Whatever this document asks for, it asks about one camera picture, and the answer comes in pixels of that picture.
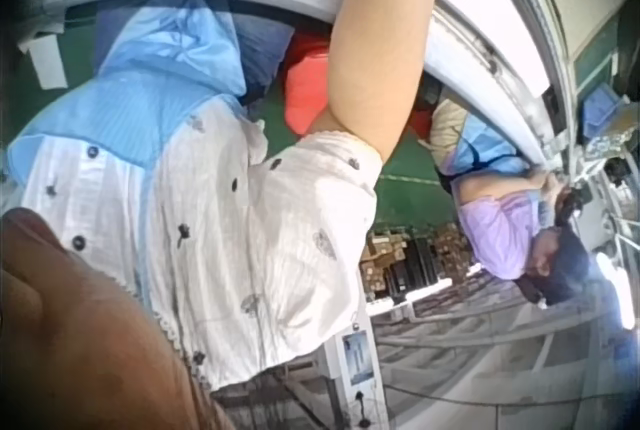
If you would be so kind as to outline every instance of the metal pole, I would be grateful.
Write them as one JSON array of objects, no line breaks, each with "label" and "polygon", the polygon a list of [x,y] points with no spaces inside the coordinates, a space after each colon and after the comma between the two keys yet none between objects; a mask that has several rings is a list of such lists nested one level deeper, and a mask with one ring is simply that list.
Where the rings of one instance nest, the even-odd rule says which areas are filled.
[{"label": "metal pole", "polygon": [[623,222],[634,227],[640,227],[640,222],[636,222],[634,220],[627,220],[626,218],[622,218],[614,214],[611,214],[611,216],[618,222]]},{"label": "metal pole", "polygon": [[624,243],[626,243],[627,245],[635,248],[637,251],[640,252],[640,245],[637,244],[636,242],[634,242],[633,240],[631,240],[630,238],[625,237],[624,235],[620,235],[619,233],[616,233],[616,238],[619,238],[620,240],[622,240]]}]

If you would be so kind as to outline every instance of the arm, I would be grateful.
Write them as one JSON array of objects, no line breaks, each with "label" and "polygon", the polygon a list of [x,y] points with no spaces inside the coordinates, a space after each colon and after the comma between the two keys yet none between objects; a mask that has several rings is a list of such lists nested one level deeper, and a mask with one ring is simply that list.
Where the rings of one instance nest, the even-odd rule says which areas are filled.
[{"label": "arm", "polygon": [[386,161],[416,96],[435,0],[344,0],[329,52],[329,105],[311,127],[347,131]]},{"label": "arm", "polygon": [[540,190],[546,174],[536,171],[529,177],[512,177],[500,174],[470,175],[462,179],[458,187],[460,205],[491,197],[500,200],[507,195],[527,190]]}]

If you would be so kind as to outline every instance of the sleeve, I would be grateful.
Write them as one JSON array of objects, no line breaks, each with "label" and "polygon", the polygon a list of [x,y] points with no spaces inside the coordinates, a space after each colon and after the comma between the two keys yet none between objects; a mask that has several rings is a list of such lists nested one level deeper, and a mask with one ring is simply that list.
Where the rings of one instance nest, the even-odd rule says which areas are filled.
[{"label": "sleeve", "polygon": [[356,137],[322,132],[250,169],[252,265],[272,324],[296,355],[353,321],[381,168],[379,154]]},{"label": "sleeve", "polygon": [[514,221],[491,197],[461,206],[458,215],[476,258],[488,272],[503,280],[522,275],[528,251],[523,222]]}]

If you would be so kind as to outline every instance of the skin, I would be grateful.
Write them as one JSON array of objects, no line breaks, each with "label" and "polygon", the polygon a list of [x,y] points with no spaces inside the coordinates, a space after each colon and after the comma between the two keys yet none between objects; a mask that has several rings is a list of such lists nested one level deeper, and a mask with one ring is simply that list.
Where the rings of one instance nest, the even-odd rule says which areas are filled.
[{"label": "skin", "polygon": [[20,428],[203,428],[196,408],[209,428],[232,428],[134,298],[33,212],[1,223],[0,394],[24,410],[13,415]]},{"label": "skin", "polygon": [[435,0],[344,0],[331,36],[329,106],[310,133],[346,131],[387,161],[424,68]]}]

